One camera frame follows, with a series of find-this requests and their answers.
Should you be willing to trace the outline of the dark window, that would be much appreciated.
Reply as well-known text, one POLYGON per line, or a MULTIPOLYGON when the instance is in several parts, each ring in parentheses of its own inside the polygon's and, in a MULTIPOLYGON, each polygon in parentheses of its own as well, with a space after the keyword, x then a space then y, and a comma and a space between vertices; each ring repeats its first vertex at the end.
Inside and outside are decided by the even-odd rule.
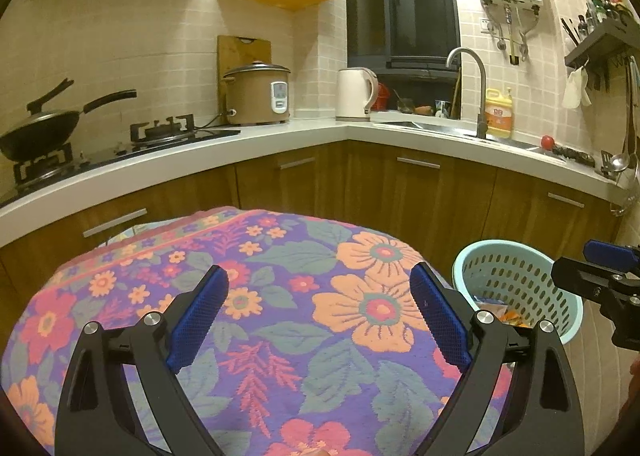
POLYGON ((398 109, 448 105, 459 113, 460 62, 446 65, 460 46, 457 0, 346 0, 347 65, 378 76, 398 109))

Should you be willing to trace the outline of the white electric kettle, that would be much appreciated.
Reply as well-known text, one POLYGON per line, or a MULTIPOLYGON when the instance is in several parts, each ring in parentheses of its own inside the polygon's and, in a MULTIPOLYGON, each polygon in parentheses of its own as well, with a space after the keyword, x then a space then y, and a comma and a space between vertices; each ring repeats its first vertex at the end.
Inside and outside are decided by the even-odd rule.
POLYGON ((378 77, 371 69, 349 67, 337 74, 335 118, 345 121, 369 121, 378 99, 378 77))

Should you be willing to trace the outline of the trash inside basket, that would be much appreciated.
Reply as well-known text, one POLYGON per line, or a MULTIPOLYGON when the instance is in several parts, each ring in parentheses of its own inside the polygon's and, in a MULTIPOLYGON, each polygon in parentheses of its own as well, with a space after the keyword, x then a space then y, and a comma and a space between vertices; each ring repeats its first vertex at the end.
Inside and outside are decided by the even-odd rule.
POLYGON ((526 321, 521 314, 516 312, 514 307, 509 306, 506 302, 480 296, 474 296, 473 300, 480 310, 491 312, 500 322, 510 326, 527 327, 526 321))

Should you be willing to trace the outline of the brown rice cooker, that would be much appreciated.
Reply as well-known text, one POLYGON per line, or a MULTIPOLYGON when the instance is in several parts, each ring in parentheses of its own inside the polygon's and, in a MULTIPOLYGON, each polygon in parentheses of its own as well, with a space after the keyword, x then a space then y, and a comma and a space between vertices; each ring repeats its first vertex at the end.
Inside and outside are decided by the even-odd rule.
POLYGON ((281 65, 255 60, 224 75, 227 118, 234 126, 282 124, 290 116, 291 71, 281 65))

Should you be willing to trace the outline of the floral purple tablecloth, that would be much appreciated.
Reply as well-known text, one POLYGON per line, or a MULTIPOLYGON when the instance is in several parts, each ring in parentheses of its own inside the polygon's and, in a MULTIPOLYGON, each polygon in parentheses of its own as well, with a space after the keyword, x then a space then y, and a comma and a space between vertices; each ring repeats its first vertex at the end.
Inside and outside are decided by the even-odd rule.
POLYGON ((81 328, 163 312, 212 266, 229 293, 179 382, 229 455, 407 455, 447 404, 448 364, 409 290, 419 254, 333 220, 224 207, 137 225, 30 300, 1 385, 45 447, 81 328))

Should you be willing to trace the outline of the white countertop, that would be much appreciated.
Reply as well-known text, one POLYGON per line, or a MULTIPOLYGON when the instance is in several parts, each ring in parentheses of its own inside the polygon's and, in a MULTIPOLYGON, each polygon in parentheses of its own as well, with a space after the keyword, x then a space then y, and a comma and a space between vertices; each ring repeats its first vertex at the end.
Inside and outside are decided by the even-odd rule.
POLYGON ((216 138, 157 150, 56 182, 1 209, 1 245, 79 211, 137 190, 228 164, 334 142, 360 141, 408 148, 488 164, 534 176, 620 204, 625 192, 615 182, 574 162, 512 146, 433 131, 382 124, 298 120, 245 129, 216 138))

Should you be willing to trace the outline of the black wok pan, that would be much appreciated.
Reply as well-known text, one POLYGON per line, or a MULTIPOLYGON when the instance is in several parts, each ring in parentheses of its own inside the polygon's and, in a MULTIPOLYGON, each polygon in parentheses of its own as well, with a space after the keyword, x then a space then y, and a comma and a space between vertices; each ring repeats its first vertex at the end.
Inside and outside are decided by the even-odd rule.
POLYGON ((74 84, 65 78, 41 98, 26 105, 28 117, 1 135, 1 153, 7 160, 26 162, 61 148, 73 134, 80 117, 107 104, 136 98, 136 89, 113 92, 96 98, 81 109, 48 110, 43 106, 74 84))

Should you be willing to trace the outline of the red container by kettle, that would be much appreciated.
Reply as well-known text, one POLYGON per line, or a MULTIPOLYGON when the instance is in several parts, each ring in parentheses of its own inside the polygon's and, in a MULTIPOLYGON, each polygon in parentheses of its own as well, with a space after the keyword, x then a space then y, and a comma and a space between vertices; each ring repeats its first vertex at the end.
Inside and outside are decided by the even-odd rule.
POLYGON ((371 110, 382 112, 387 109, 388 100, 390 99, 390 89, 382 82, 378 84, 378 97, 376 98, 371 110))

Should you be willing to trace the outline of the black gas stove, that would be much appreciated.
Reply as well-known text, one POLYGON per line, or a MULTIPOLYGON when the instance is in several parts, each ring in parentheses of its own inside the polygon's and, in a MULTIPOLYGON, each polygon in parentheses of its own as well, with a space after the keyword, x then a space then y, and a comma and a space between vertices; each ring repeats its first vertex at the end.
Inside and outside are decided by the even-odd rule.
POLYGON ((1 195, 1 205, 5 207, 37 190, 107 164, 171 147, 230 138, 239 133, 239 129, 215 126, 211 122, 199 127, 194 116, 187 114, 167 117, 164 121, 154 120, 152 124, 132 124, 128 142, 118 142, 88 155, 81 150, 75 152, 72 144, 65 143, 47 155, 16 162, 13 165, 14 187, 1 195))

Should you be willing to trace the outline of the red tomato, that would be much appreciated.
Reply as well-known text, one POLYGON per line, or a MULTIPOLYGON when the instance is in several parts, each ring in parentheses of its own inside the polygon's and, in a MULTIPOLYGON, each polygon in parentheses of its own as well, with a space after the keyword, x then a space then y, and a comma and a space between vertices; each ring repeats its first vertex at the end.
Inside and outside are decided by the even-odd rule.
POLYGON ((550 135, 544 135, 540 140, 540 146, 544 150, 553 150, 553 147, 555 146, 554 138, 550 135))

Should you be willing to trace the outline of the brown wooden cabinets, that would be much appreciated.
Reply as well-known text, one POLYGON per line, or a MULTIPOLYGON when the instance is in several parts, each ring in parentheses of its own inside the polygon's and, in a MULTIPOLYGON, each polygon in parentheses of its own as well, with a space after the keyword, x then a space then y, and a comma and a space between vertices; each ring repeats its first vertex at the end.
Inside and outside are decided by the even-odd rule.
POLYGON ((524 242, 578 258, 589 239, 613 240, 610 205, 561 184, 464 159, 345 141, 204 171, 57 220, 1 250, 1 331, 64 262, 144 220, 221 206, 334 219, 390 234, 442 274, 480 239, 524 242), (96 239, 84 236, 97 228, 96 239))

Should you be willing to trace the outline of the yellow detergent bottle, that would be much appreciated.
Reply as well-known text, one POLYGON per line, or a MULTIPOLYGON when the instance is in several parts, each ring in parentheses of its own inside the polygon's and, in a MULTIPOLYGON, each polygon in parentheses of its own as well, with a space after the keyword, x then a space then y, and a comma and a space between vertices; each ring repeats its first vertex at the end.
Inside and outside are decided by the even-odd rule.
POLYGON ((513 98, 511 89, 506 92, 494 88, 486 90, 485 116, 488 133, 498 138, 510 138, 513 130, 513 98))

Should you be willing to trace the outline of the wooden cutting board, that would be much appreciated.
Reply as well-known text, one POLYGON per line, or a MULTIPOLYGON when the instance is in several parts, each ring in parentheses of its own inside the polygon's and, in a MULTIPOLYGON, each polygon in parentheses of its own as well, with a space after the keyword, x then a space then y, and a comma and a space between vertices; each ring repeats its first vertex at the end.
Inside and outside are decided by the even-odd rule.
POLYGON ((228 124, 227 85, 224 75, 234 68, 253 64, 255 60, 271 62, 271 42, 265 39, 227 36, 217 37, 217 81, 219 123, 228 124))

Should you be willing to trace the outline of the light blue trash basket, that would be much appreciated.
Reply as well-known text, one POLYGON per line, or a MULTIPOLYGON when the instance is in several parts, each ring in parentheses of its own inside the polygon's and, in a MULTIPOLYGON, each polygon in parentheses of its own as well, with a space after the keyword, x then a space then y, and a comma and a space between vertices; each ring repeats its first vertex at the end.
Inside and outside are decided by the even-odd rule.
POLYGON ((484 239, 464 247, 454 259, 452 284, 473 309, 499 301, 528 326, 550 320, 567 344, 582 326, 582 298, 555 285, 553 260, 542 252, 504 239, 484 239))

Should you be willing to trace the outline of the black wall shelf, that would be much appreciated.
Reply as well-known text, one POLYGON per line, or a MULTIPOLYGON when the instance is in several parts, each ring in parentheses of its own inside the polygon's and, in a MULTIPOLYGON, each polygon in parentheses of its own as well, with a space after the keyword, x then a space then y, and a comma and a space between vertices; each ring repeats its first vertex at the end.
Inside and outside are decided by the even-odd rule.
POLYGON ((617 20, 604 20, 564 57, 564 64, 576 69, 585 64, 601 63, 630 49, 638 50, 639 38, 639 25, 636 22, 624 25, 617 20))

